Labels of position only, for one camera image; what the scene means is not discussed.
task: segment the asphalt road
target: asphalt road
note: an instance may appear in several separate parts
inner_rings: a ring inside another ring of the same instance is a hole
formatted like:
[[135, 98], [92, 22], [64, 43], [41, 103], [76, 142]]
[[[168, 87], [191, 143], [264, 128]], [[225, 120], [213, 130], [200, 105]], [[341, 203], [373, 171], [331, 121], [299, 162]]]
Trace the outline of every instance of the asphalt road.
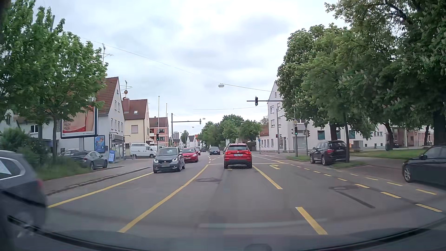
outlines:
[[270, 234], [376, 238], [444, 218], [446, 191], [355, 169], [253, 156], [223, 168], [202, 153], [181, 172], [151, 168], [48, 197], [48, 231], [104, 230], [151, 238]]

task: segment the black suv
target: black suv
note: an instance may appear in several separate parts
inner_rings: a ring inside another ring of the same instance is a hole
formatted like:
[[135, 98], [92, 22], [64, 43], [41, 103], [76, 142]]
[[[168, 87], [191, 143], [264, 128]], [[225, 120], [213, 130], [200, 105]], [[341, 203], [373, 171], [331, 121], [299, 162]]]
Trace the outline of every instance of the black suv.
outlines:
[[322, 141], [310, 152], [310, 162], [321, 161], [322, 165], [330, 165], [334, 161], [345, 161], [347, 145], [342, 140]]

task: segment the sign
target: sign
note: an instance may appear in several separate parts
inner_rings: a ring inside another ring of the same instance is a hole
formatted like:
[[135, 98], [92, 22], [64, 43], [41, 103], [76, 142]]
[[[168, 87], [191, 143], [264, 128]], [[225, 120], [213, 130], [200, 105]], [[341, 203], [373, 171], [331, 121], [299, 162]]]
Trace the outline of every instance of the sign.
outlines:
[[98, 110], [96, 108], [83, 109], [77, 113], [73, 121], [62, 120], [61, 138], [85, 138], [98, 135]]
[[112, 163], [115, 161], [115, 151], [110, 150], [108, 153], [108, 162]]

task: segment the white van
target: white van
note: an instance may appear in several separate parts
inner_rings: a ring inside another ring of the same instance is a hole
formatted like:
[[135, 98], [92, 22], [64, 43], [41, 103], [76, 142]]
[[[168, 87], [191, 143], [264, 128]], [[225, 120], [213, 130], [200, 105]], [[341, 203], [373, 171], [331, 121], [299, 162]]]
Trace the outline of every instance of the white van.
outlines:
[[132, 143], [130, 145], [130, 156], [137, 157], [150, 157], [154, 158], [157, 155], [157, 151], [154, 150], [147, 143]]

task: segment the roof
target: roof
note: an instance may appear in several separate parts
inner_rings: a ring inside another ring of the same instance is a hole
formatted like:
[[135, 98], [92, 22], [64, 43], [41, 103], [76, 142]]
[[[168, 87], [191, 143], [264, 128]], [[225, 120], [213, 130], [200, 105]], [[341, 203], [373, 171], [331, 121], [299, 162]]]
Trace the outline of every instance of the roof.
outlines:
[[150, 117], [149, 124], [150, 128], [169, 127], [169, 121], [167, 120], [167, 117]]
[[130, 109], [128, 113], [124, 113], [125, 120], [145, 119], [145, 111], [147, 109], [147, 99], [129, 100]]
[[269, 125], [262, 125], [260, 129], [260, 136], [268, 136], [269, 135]]
[[100, 89], [96, 93], [96, 101], [104, 101], [105, 104], [99, 109], [99, 115], [108, 115], [110, 107], [115, 96], [116, 85], [119, 77], [112, 77], [104, 79], [105, 88]]

